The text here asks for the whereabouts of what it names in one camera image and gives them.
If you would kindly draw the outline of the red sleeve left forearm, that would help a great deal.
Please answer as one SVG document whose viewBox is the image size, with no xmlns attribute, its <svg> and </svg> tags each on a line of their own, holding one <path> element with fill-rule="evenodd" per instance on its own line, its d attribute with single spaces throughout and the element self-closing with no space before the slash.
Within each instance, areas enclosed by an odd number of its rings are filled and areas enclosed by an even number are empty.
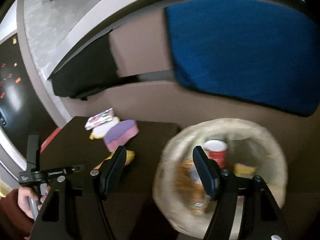
<svg viewBox="0 0 320 240">
<path fill-rule="evenodd" d="M 1 198 L 1 239 L 29 239 L 33 220 L 18 205 L 18 189 Z"/>
</svg>

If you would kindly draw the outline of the person's left hand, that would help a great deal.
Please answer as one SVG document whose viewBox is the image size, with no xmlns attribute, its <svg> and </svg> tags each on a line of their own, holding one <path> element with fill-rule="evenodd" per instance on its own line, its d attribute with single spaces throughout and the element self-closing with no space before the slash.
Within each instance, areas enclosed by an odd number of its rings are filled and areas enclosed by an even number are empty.
<svg viewBox="0 0 320 240">
<path fill-rule="evenodd" d="M 38 209 L 42 207 L 42 204 L 46 200 L 46 197 L 51 190 L 49 185 L 46 186 L 46 191 L 41 198 L 29 187 L 20 187 L 18 189 L 18 206 L 19 208 L 31 219 L 34 219 L 33 212 L 31 210 L 31 205 L 29 200 L 33 199 L 34 201 L 39 201 Z"/>
</svg>

